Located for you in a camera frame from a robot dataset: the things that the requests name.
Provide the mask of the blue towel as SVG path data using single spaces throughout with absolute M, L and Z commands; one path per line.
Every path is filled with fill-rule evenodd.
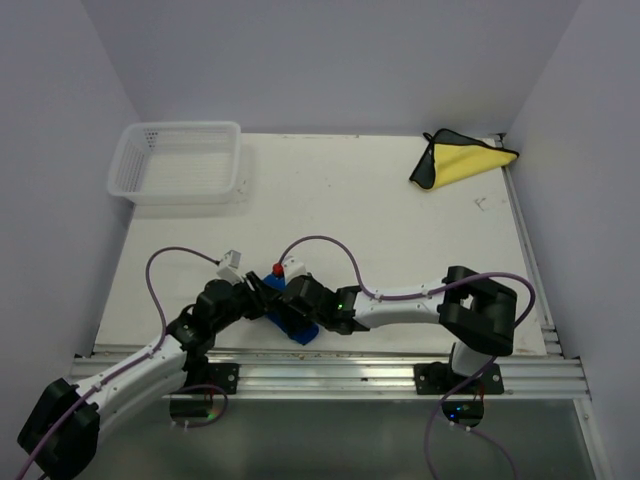
M 315 323 L 288 307 L 270 311 L 266 317 L 289 339 L 302 346 L 314 340 L 319 333 L 319 327 Z

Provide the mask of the yellow and black towel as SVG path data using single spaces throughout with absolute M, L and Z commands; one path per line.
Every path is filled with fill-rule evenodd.
M 503 147 L 442 128 L 423 133 L 427 144 L 409 181 L 424 191 L 456 183 L 508 166 L 519 154 Z

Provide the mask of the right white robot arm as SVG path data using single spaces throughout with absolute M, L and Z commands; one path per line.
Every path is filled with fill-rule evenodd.
M 452 266 L 418 293 L 407 289 L 367 294 L 362 287 L 332 291 L 311 275 L 286 284 L 283 304 L 302 318 L 340 335 L 402 324 L 433 324 L 456 337 L 445 369 L 451 389 L 468 392 L 492 358 L 513 353 L 517 293 L 487 274 Z

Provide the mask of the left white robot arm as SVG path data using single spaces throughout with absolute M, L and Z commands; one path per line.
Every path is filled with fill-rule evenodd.
M 207 357 L 217 335 L 240 319 L 279 312 L 283 290 L 254 273 L 236 283 L 212 280 L 150 345 L 76 383 L 50 383 L 18 435 L 28 458 L 17 476 L 37 465 L 49 479 L 73 479 L 92 461 L 101 439 L 156 399 L 193 392 L 225 396 Z

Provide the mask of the white plastic basket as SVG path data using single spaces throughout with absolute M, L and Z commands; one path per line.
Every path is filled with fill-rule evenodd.
M 136 206 L 226 203 L 240 152 L 241 127 L 232 121 L 132 124 L 117 143 L 107 192 Z

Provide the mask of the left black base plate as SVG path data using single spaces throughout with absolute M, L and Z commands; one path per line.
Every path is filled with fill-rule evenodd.
M 185 383 L 176 393 L 189 392 L 190 387 L 198 386 L 200 390 L 213 392 L 215 387 L 223 390 L 227 395 L 235 395 L 240 379 L 240 365 L 238 363 L 200 363 L 191 365 L 187 369 Z

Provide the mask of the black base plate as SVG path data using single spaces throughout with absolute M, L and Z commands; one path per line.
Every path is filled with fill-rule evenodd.
M 213 392 L 215 387 L 223 390 L 227 395 L 235 395 L 240 379 L 240 365 L 238 363 L 200 363 L 191 365 L 187 369 L 185 383 L 176 393 L 189 392 L 190 387 L 198 386 L 200 390 Z
M 502 395 L 505 393 L 500 367 L 491 363 L 475 367 L 469 376 L 455 373 L 449 363 L 429 362 L 413 365 L 413 381 L 417 395 Z

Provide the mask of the aluminium mounting rail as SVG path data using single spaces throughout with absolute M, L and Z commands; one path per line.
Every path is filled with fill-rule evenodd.
M 335 352 L 217 351 L 215 365 L 237 366 L 236 399 L 427 400 L 418 393 L 421 364 L 445 362 L 443 356 L 389 356 Z M 588 399 L 582 364 L 559 356 L 507 357 L 483 378 L 478 396 L 488 400 Z

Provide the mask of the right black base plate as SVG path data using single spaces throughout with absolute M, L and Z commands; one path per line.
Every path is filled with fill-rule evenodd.
M 491 363 L 475 367 L 469 376 L 455 373 L 449 363 L 429 362 L 413 365 L 413 381 L 417 395 L 502 395 L 505 393 L 500 367 Z

